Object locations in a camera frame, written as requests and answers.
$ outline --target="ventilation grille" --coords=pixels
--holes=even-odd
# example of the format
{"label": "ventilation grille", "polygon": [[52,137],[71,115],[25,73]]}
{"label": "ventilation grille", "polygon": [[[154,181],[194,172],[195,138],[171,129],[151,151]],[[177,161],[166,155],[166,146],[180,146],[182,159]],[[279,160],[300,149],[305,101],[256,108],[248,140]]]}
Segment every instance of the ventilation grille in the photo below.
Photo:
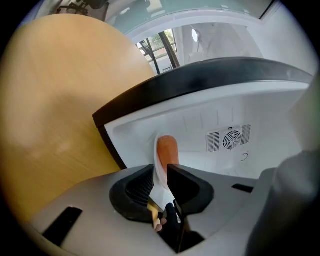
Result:
{"label": "ventilation grille", "polygon": [[220,144],[220,133],[211,132],[206,135],[206,150],[208,152],[218,151]]}
{"label": "ventilation grille", "polygon": [[243,145],[243,144],[246,144],[246,143],[249,142],[250,130],[251,130],[251,125],[250,124],[242,126],[242,136],[241,136],[240,145]]}
{"label": "ventilation grille", "polygon": [[132,201],[143,207],[148,206],[149,195],[154,187],[153,171],[147,171],[141,176],[130,181],[125,193]]}
{"label": "ventilation grille", "polygon": [[241,140],[241,134],[237,130],[230,131],[223,139],[223,146],[227,150],[234,149]]}

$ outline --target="ceiling light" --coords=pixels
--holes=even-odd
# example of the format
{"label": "ceiling light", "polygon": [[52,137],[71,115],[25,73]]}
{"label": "ceiling light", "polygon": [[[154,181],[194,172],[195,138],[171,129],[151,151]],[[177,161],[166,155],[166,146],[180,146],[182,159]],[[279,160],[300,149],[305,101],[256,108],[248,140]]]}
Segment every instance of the ceiling light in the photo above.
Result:
{"label": "ceiling light", "polygon": [[191,33],[192,33],[193,40],[195,42],[198,42],[200,37],[198,31],[196,31],[195,29],[192,29]]}

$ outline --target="round wooden tabletop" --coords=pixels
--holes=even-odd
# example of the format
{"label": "round wooden tabletop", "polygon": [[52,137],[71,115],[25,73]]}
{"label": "round wooden tabletop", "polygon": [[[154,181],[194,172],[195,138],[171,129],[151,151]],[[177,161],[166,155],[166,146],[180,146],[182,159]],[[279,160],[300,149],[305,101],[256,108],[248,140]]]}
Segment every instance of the round wooden tabletop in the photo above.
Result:
{"label": "round wooden tabletop", "polygon": [[92,114],[153,76],[128,38],[90,17],[50,15],[15,32],[0,63],[0,179],[18,220],[119,170]]}

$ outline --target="fan vent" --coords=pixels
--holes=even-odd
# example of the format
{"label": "fan vent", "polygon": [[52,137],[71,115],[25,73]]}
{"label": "fan vent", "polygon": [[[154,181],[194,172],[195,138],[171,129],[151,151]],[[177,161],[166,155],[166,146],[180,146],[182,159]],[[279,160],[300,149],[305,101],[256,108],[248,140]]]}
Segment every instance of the fan vent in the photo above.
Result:
{"label": "fan vent", "polygon": [[241,136],[240,145],[243,145],[243,144],[246,144],[246,143],[249,142],[250,130],[251,130],[251,125],[250,124],[242,126],[242,136]]}
{"label": "fan vent", "polygon": [[206,135],[206,150],[208,152],[218,151],[220,144],[220,133],[210,132]]}
{"label": "fan vent", "polygon": [[227,150],[234,149],[241,140],[241,134],[237,130],[230,131],[223,139],[223,146]]}

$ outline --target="metal pole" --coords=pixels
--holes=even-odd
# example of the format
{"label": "metal pole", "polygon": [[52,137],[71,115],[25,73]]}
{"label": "metal pole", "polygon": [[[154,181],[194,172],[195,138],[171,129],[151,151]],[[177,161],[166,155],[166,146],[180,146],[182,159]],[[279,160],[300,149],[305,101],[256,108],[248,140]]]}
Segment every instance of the metal pole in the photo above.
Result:
{"label": "metal pole", "polygon": [[166,49],[166,52],[167,52],[167,54],[169,56],[172,68],[175,69],[175,68],[180,67],[180,64],[179,64],[178,58],[176,56],[176,53],[175,53],[174,49],[172,48],[171,43],[169,42],[169,39],[168,39],[166,33],[165,32],[160,32],[159,33],[159,37],[161,38],[161,40],[163,42],[163,45],[164,45],[164,48]]}
{"label": "metal pole", "polygon": [[150,44],[148,38],[146,39],[146,42],[148,43],[148,47],[149,47],[150,53],[151,53],[150,57],[153,59],[156,72],[158,73],[158,75],[160,75],[160,70],[159,70],[159,67],[158,67],[158,63],[157,63],[156,57],[155,57],[155,55],[154,55],[154,51],[152,50],[152,47],[151,47],[151,44]]}

